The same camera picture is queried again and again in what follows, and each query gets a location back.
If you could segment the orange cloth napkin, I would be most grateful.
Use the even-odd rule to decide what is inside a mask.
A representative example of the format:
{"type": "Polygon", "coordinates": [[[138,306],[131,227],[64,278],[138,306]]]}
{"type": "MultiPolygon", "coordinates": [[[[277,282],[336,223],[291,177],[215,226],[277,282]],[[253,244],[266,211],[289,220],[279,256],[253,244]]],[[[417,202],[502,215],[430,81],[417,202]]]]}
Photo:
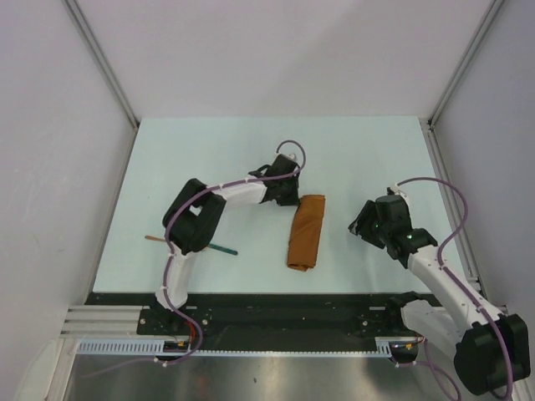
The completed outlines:
{"type": "Polygon", "coordinates": [[[323,226],[324,195],[305,195],[294,215],[288,240],[287,266],[305,272],[314,268],[323,226]]]}

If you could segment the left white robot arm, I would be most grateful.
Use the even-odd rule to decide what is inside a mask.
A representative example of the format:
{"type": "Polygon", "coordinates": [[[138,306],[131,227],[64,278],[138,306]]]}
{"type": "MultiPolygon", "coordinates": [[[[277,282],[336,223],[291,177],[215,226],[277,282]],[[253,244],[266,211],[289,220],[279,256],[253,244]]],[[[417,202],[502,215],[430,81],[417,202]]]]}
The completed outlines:
{"type": "Polygon", "coordinates": [[[164,332],[179,332],[185,314],[179,309],[188,298],[187,287],[197,254],[214,237],[224,212],[233,208],[275,201],[279,206],[296,206],[298,178],[306,164],[278,154],[244,178],[209,186],[194,178],[186,182],[162,220],[168,257],[162,284],[155,296],[161,307],[155,323],[164,332]]]}

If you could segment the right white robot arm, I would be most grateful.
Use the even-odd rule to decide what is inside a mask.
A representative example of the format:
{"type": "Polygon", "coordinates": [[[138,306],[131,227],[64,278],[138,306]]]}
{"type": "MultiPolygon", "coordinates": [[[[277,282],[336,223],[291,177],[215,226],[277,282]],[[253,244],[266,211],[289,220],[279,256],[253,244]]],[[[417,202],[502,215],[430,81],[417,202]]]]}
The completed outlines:
{"type": "Polygon", "coordinates": [[[389,193],[367,200],[349,231],[384,249],[420,279],[444,308],[438,313],[413,292],[385,314],[395,335],[419,333],[452,358],[457,377],[475,395],[510,389],[531,375],[527,324],[505,315],[438,256],[430,232],[414,228],[402,195],[389,193]]]}

